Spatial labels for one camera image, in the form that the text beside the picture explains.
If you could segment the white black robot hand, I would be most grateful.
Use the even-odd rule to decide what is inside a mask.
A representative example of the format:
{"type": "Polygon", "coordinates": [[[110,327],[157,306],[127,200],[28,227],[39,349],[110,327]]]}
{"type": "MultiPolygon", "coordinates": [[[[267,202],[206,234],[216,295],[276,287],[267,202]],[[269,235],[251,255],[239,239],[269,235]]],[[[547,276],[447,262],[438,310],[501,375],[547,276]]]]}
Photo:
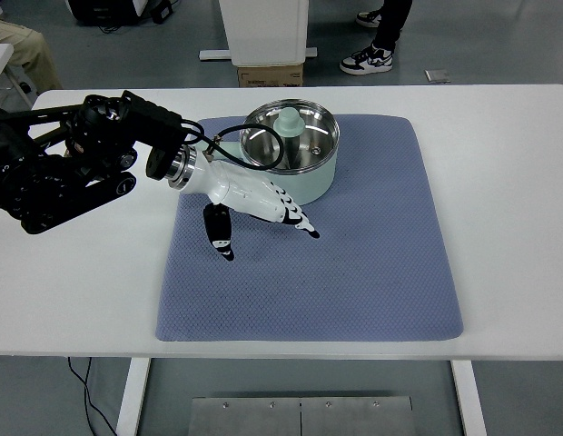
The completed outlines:
{"type": "Polygon", "coordinates": [[[169,185],[187,194],[204,194],[210,203],[202,211],[205,231],[212,247],[227,261],[234,259],[230,211],[245,213],[269,223],[282,223],[319,238],[302,208],[268,178],[223,161],[198,157],[183,163],[169,185]]]}

